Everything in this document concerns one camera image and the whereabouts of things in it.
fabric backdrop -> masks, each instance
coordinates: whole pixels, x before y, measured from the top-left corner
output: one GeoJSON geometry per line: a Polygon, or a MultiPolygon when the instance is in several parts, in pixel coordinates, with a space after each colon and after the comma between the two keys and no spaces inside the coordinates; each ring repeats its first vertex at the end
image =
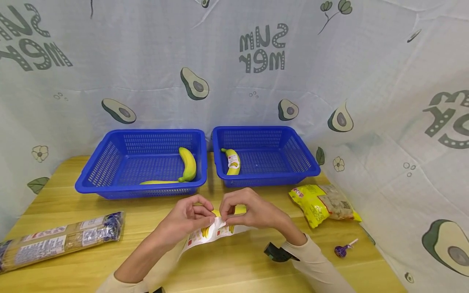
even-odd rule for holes
{"type": "Polygon", "coordinates": [[[218,125],[288,125],[410,292],[467,291],[468,1],[0,0],[0,13],[0,238],[110,130],[199,128],[211,146],[218,125]]]}

black object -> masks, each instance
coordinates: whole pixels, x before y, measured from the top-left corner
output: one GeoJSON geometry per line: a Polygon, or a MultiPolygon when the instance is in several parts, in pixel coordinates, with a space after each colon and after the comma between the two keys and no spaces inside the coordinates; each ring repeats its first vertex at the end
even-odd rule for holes
{"type": "Polygon", "coordinates": [[[165,289],[163,289],[163,287],[160,287],[153,293],[165,293],[165,289]]]}
{"type": "Polygon", "coordinates": [[[269,245],[264,249],[264,253],[274,262],[284,263],[290,258],[296,261],[300,261],[296,258],[293,254],[289,253],[288,251],[284,250],[283,248],[278,248],[269,242],[269,245]]]}

wooden table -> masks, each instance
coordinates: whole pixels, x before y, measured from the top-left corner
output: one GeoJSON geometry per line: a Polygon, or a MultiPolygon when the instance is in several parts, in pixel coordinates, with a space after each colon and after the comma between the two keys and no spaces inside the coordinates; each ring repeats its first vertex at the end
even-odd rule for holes
{"type": "MultiPolygon", "coordinates": [[[[79,194],[74,184],[88,158],[74,157],[61,164],[7,239],[124,210],[127,215],[122,240],[0,275],[0,292],[94,292],[181,198],[109,201],[96,194],[79,194]]],[[[328,181],[320,175],[302,182],[306,183],[326,184],[328,181]]],[[[254,190],[288,213],[357,292],[405,292],[357,222],[326,220],[311,230],[301,209],[287,195],[292,188],[277,186],[254,190]],[[345,259],[335,256],[336,245],[344,245],[355,238],[360,240],[345,259]]],[[[218,207],[223,194],[228,191],[232,189],[224,187],[216,175],[213,155],[209,156],[208,180],[199,193],[218,207]]],[[[163,286],[167,293],[312,292],[305,278],[290,262],[275,263],[263,254],[270,241],[280,246],[284,239],[275,230],[253,230],[194,247],[175,264],[176,268],[163,286]]],[[[154,270],[165,267],[168,271],[177,252],[165,257],[157,264],[160,267],[154,270]]],[[[165,273],[154,275],[157,276],[155,281],[165,277],[165,273]]]]}

blue basket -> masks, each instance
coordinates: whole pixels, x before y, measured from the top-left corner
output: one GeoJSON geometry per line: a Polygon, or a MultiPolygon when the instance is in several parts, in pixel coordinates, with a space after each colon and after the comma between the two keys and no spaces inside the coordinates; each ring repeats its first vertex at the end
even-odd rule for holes
{"type": "Polygon", "coordinates": [[[227,187],[297,184],[321,173],[303,140],[287,126],[216,127],[213,153],[217,175],[227,187]],[[228,159],[221,148],[238,153],[239,175],[227,175],[228,159]]]}
{"type": "Polygon", "coordinates": [[[107,199],[191,195],[207,180],[205,134],[198,129],[131,129],[106,134],[86,163],[75,189],[107,199]],[[179,147],[197,164],[192,182],[139,185],[149,180],[177,181],[184,171],[179,147]]]}

person's left hand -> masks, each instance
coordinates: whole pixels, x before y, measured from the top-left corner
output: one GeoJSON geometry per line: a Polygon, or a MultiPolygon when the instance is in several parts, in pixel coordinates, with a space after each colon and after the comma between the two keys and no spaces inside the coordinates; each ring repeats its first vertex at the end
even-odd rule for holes
{"type": "Polygon", "coordinates": [[[213,224],[216,215],[212,210],[212,203],[201,195],[181,199],[152,232],[152,238],[171,250],[188,234],[213,224]]]}

